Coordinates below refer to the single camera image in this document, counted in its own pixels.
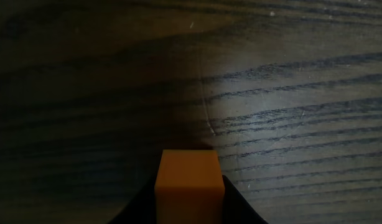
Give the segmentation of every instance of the tabletop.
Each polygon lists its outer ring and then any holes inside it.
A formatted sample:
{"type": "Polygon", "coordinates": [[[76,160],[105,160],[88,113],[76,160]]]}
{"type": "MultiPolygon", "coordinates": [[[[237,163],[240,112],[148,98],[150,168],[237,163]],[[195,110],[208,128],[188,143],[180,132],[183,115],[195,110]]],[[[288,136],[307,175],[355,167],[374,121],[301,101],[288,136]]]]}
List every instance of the tabletop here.
{"type": "Polygon", "coordinates": [[[382,0],[0,0],[0,223],[106,223],[204,146],[270,224],[382,223],[382,0]]]}

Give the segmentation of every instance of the orange block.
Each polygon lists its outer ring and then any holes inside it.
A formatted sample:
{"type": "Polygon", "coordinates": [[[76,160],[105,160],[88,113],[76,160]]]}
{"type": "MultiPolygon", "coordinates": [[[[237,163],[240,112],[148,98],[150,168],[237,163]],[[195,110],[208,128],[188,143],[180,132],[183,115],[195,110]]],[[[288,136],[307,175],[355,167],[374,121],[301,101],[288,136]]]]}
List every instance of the orange block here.
{"type": "Polygon", "coordinates": [[[164,150],[155,183],[158,224],[219,224],[224,183],[216,151],[164,150]]]}

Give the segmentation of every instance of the wooden surface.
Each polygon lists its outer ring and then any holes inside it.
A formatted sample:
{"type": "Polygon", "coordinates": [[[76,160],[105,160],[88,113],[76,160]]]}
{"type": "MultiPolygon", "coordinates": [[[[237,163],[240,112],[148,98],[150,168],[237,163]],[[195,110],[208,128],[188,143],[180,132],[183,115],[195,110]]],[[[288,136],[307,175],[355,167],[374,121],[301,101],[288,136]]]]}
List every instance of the wooden surface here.
{"type": "Polygon", "coordinates": [[[0,223],[106,223],[203,143],[270,224],[382,223],[382,0],[0,0],[0,223]]]}

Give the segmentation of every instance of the black object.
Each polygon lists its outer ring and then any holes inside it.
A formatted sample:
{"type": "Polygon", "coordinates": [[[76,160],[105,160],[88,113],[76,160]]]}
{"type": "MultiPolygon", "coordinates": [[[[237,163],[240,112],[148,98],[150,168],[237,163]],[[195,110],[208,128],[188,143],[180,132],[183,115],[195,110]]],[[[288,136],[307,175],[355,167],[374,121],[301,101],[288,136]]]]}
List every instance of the black object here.
{"type": "MultiPolygon", "coordinates": [[[[153,177],[130,201],[119,215],[108,224],[151,223],[156,224],[155,186],[153,177]]],[[[223,224],[255,223],[267,224],[242,197],[234,185],[223,175],[225,194],[223,201],[223,224]]]]}

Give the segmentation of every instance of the block's top face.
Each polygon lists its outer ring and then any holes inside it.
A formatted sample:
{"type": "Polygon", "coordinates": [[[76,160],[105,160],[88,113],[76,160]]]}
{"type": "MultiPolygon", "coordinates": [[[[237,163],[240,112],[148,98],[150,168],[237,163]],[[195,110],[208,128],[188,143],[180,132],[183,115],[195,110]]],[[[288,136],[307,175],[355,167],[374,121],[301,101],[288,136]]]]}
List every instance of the block's top face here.
{"type": "Polygon", "coordinates": [[[224,189],[216,151],[164,150],[155,188],[224,189]]]}

